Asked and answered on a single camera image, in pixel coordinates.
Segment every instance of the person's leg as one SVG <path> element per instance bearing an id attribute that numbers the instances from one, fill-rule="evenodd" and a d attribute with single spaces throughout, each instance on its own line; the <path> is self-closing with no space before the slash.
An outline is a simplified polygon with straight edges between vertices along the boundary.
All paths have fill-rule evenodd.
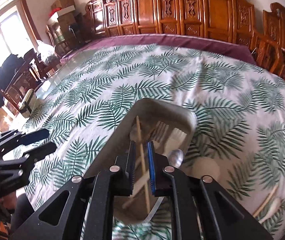
<path id="1" fill-rule="evenodd" d="M 20 195 L 17 198 L 15 212 L 11 217 L 11 231 L 15 232 L 15 230 L 17 230 L 17 228 L 20 227 L 34 212 L 26 194 Z"/>

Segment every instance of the beige tray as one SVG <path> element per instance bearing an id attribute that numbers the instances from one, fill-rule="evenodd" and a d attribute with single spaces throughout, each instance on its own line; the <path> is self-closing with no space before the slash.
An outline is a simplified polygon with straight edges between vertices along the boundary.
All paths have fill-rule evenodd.
<path id="1" fill-rule="evenodd" d="M 135 124 L 136 116 L 139 116 L 141 123 L 146 123 L 150 127 L 154 127 L 158 121 L 169 125 L 165 140 L 169 136 L 173 128 L 178 128 L 185 132 L 186 138 L 180 149 L 186 154 L 190 145 L 194 130 L 197 125 L 197 119 L 194 113 L 181 106 L 167 103 L 160 100 L 143 98 L 138 100 L 130 111 L 126 114 L 119 126 L 116 128 L 112 136 L 109 138 L 105 146 L 101 149 L 84 177 L 92 177 L 98 174 L 102 169 L 107 169 L 115 163 L 117 155 L 124 154 L 129 149 L 130 139 L 129 133 Z M 148 168 L 148 159 L 146 157 L 146 168 Z M 142 176 L 141 165 L 135 170 L 135 181 Z M 151 212 L 148 214 L 145 203 L 145 194 L 143 189 L 137 194 L 135 201 L 127 208 L 123 209 L 122 205 L 128 200 L 127 197 L 115 197 L 114 200 L 114 216 L 125 224 L 136 224 L 149 222 L 157 211 L 163 198 L 154 197 L 150 194 Z"/>

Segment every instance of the leaf print tablecloth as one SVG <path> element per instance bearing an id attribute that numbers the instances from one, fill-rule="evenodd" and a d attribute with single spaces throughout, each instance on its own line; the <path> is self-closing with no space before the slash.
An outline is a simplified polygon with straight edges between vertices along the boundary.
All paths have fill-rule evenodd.
<path id="1" fill-rule="evenodd" d="M 285 232 L 285 82 L 248 63 L 186 48 L 139 45 L 84 51 L 86 56 L 37 106 L 24 131 L 50 130 L 48 139 L 15 150 L 15 158 L 47 141 L 58 150 L 36 164 L 25 187 L 39 208 L 73 175 L 83 175 L 127 111 L 141 98 L 166 100 L 198 119 L 184 160 L 213 158 L 219 183 L 262 219 L 275 198 L 281 205 L 263 226 L 279 239 Z M 115 220 L 114 239 L 169 239 L 163 203 L 148 224 Z"/>

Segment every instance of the metal screw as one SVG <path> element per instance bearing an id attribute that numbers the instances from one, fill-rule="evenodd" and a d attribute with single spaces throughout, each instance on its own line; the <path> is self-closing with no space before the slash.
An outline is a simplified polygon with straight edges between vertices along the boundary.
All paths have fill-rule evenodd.
<path id="1" fill-rule="evenodd" d="M 208 175 L 206 175 L 206 176 L 203 177 L 203 182 L 205 182 L 205 183 L 212 183 L 213 182 L 213 178 L 208 176 Z"/>
<path id="2" fill-rule="evenodd" d="M 120 167 L 117 166 L 117 165 L 112 165 L 112 166 L 109 168 L 109 170 L 110 170 L 111 172 L 117 172 L 117 171 L 120 170 Z"/>
<path id="3" fill-rule="evenodd" d="M 71 181 L 72 181 L 73 183 L 79 183 L 79 182 L 82 181 L 82 177 L 80 177 L 80 176 L 78 176 L 78 175 L 73 176 L 73 177 L 71 178 Z"/>
<path id="4" fill-rule="evenodd" d="M 171 173 L 175 171 L 175 168 L 173 166 L 166 166 L 164 170 L 165 172 Z"/>

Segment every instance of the plastic bag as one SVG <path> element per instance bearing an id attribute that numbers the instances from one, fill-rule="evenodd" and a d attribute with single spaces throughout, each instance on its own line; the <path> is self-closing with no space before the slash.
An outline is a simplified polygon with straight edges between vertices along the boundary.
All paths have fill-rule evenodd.
<path id="1" fill-rule="evenodd" d="M 58 59 L 57 54 L 55 53 L 55 48 L 53 46 L 43 43 L 39 40 L 37 40 L 37 43 L 38 51 L 41 55 L 41 60 L 46 66 L 48 66 L 51 61 Z"/>

